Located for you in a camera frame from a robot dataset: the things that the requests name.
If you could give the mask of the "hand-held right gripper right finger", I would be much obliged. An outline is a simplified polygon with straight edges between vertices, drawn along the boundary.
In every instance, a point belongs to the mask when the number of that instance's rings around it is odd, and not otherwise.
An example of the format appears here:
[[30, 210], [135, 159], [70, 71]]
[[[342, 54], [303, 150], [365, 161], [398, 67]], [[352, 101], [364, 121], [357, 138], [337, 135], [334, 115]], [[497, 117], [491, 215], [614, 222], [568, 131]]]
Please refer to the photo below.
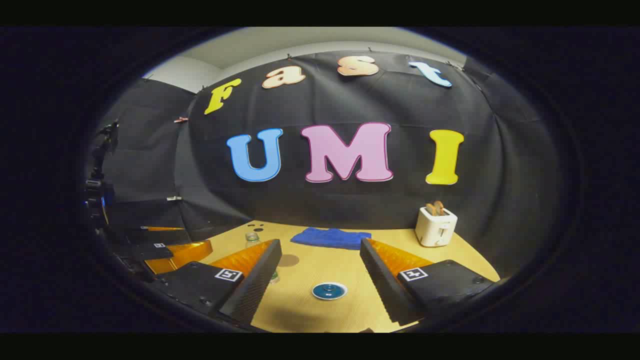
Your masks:
[[452, 259], [432, 262], [371, 238], [361, 240], [359, 255], [392, 322], [440, 322], [496, 282]]

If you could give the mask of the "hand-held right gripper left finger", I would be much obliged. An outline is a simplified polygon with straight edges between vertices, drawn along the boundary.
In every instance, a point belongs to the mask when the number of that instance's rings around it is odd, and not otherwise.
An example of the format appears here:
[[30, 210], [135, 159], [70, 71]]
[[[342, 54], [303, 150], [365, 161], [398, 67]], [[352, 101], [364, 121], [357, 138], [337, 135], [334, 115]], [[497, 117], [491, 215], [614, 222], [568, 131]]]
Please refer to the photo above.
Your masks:
[[189, 262], [156, 275], [153, 289], [212, 319], [250, 326], [282, 257], [271, 239], [213, 263]]

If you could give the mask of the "clear plastic water bottle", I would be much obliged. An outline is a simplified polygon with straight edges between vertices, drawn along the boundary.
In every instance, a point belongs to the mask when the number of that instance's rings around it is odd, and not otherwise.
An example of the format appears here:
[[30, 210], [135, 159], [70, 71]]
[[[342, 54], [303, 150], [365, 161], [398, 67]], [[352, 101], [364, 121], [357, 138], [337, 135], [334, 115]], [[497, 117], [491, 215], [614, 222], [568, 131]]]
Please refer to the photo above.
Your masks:
[[[263, 243], [263, 241], [258, 236], [258, 233], [256, 233], [256, 232], [248, 232], [248, 233], [246, 233], [245, 234], [245, 239], [246, 239], [245, 248], [251, 248], [253, 246], [260, 245], [260, 244]], [[280, 279], [281, 278], [279, 277], [278, 272], [275, 271], [272, 274], [272, 277], [270, 278], [270, 284], [278, 283]]]

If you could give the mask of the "blue folded towel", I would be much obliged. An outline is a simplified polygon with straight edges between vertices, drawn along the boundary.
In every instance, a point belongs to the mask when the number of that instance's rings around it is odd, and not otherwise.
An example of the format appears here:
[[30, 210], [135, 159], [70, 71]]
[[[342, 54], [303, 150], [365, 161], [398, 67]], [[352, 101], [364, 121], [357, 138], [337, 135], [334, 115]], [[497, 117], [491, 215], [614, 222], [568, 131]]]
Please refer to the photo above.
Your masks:
[[338, 228], [320, 229], [308, 227], [291, 238], [291, 242], [320, 248], [358, 251], [363, 239], [372, 239], [370, 232], [348, 232]]

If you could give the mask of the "white toaster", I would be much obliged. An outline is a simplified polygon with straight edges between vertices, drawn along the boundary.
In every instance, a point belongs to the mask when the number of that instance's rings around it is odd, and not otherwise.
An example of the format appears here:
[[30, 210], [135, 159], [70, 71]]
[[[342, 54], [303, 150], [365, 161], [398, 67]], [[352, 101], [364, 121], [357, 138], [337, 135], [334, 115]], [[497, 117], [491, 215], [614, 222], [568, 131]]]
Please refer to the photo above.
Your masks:
[[421, 246], [439, 248], [450, 244], [458, 217], [446, 208], [443, 211], [444, 215], [435, 216], [428, 212], [427, 207], [419, 209], [414, 233]]

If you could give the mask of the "black backdrop cloth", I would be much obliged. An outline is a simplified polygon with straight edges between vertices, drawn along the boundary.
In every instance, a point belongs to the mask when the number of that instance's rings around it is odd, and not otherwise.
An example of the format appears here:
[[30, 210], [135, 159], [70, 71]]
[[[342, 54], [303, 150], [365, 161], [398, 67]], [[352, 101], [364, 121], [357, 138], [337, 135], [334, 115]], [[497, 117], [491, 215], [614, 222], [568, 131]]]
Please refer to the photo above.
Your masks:
[[196, 93], [131, 84], [99, 123], [119, 121], [110, 220], [194, 240], [249, 221], [409, 229], [441, 201], [499, 276], [518, 272], [553, 239], [567, 189], [547, 116], [484, 69], [369, 52], [377, 73], [345, 76], [350, 55], [279, 59]]

